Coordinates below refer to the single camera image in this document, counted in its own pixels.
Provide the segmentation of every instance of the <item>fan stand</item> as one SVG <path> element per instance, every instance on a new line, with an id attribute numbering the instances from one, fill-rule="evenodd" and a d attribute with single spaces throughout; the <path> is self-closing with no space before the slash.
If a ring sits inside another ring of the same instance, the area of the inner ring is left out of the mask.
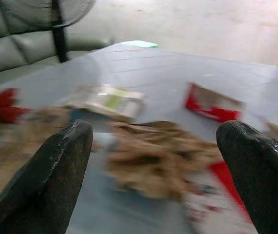
<path id="1" fill-rule="evenodd" d="M 55 43 L 56 55 L 60 62 L 69 60 L 67 56 L 67 45 L 65 40 L 64 28 L 59 0 L 52 0 L 52 34 Z"/>

